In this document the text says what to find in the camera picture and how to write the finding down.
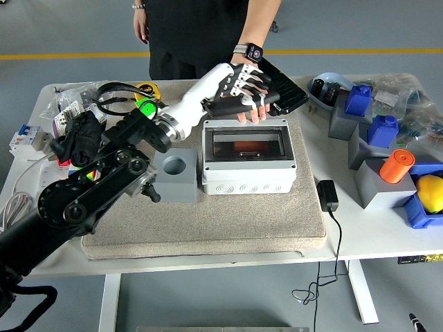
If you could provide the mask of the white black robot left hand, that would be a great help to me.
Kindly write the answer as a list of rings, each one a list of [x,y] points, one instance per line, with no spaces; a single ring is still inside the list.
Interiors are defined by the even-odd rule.
[[[271,78],[250,64],[216,65],[181,101],[166,106],[155,117],[172,142],[185,140],[205,116],[220,117],[244,113],[280,99],[269,87]]]

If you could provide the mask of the person's left hand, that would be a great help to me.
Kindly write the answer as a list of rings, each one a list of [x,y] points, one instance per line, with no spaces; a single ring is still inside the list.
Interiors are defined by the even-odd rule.
[[[252,61],[246,59],[245,56],[240,53],[234,53],[230,62],[231,64],[250,64],[251,66],[254,66],[256,68],[258,67],[258,64],[255,64]],[[260,106],[258,109],[251,110],[249,112],[251,122],[256,124],[261,120],[265,120],[269,112],[270,104],[266,104],[263,107]],[[237,117],[242,124],[245,124],[247,122],[247,117],[245,113],[238,113]]]

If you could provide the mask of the person's right hand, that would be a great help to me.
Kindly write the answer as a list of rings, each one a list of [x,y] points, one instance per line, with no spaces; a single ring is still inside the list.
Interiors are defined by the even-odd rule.
[[[134,33],[138,40],[144,44],[148,44],[149,41],[149,27],[147,14],[144,9],[134,10]]]

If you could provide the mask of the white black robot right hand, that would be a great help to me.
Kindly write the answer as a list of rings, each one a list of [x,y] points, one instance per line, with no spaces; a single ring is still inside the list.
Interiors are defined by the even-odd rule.
[[[418,318],[413,313],[409,314],[409,318],[416,332],[426,332],[426,329],[424,328],[423,324],[418,320]]]

